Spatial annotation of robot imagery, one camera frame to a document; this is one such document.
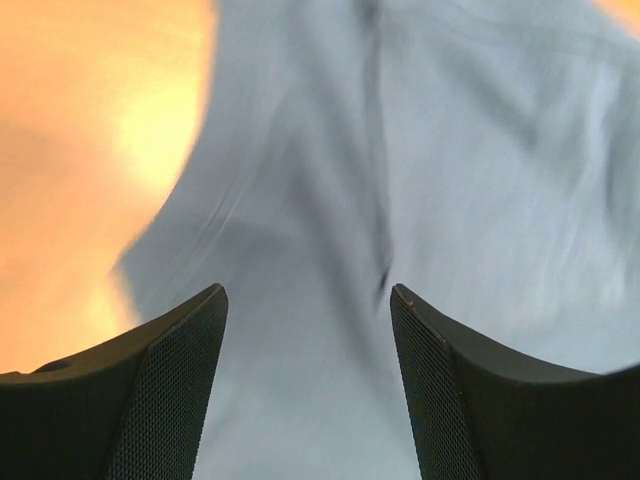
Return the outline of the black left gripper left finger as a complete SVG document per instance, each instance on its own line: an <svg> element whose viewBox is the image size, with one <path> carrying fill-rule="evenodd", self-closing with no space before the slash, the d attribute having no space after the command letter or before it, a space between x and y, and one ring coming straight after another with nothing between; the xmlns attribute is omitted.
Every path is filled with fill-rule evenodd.
<svg viewBox="0 0 640 480"><path fill-rule="evenodd" d="M2 478L191 478L227 312L214 284L88 350L3 374Z"/></svg>

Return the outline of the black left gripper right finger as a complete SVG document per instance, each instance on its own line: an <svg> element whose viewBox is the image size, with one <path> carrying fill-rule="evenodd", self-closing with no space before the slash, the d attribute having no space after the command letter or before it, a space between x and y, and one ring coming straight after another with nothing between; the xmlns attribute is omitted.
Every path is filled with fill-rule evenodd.
<svg viewBox="0 0 640 480"><path fill-rule="evenodd" d="M390 297L425 479L635 479L639 370L599 375L511 349L403 285Z"/></svg>

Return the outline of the blue-grey t shirt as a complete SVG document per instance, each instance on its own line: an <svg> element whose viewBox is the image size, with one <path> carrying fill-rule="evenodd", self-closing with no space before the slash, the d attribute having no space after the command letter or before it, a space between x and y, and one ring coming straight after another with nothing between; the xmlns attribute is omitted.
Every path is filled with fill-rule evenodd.
<svg viewBox="0 0 640 480"><path fill-rule="evenodd" d="M639 359L639 42L588 1L226 1L184 174L121 260L229 315L198 479L415 479L402 283L545 360Z"/></svg>

